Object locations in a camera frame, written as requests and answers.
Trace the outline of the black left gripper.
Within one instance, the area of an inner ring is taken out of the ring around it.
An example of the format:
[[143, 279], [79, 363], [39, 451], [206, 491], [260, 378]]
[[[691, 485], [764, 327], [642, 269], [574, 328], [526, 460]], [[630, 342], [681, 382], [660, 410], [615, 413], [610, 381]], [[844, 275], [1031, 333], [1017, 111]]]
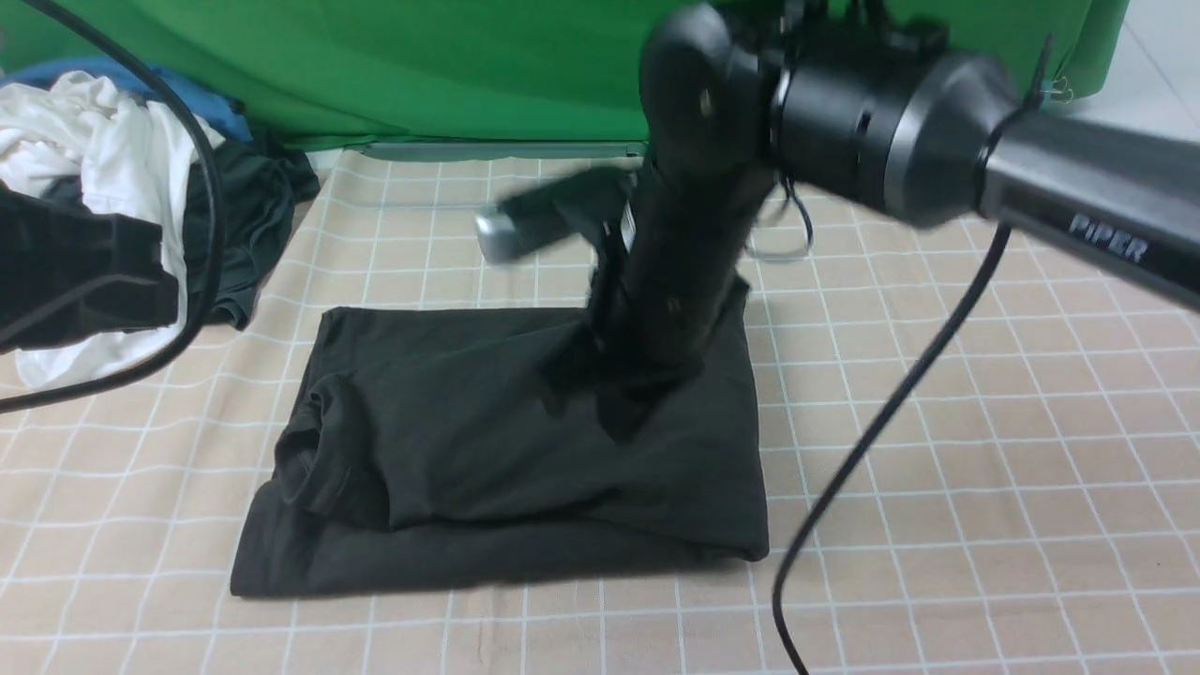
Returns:
[[163, 252], [160, 225], [2, 187], [1, 351], [175, 324], [180, 286]]

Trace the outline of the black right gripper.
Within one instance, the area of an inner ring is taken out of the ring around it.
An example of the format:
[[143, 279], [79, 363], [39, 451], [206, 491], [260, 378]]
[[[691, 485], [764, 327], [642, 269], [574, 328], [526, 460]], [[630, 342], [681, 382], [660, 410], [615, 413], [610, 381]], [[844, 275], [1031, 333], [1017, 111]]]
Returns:
[[598, 265], [582, 319], [540, 363], [539, 398], [552, 417], [592, 398], [608, 437], [629, 442], [701, 374], [775, 174], [678, 178], [648, 161], [584, 177], [584, 187], [551, 204], [592, 243]]

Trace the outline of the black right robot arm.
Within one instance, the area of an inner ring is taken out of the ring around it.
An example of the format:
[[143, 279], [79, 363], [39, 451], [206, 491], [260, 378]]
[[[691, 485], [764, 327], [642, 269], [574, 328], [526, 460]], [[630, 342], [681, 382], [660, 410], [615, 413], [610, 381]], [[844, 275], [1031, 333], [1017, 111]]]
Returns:
[[878, 1], [772, 24], [709, 4], [646, 38], [649, 153], [608, 231], [580, 329], [541, 364], [551, 414], [596, 392], [626, 440], [698, 372], [758, 210], [782, 179], [913, 228], [976, 213], [1196, 310], [1196, 145], [1043, 110], [941, 22]]

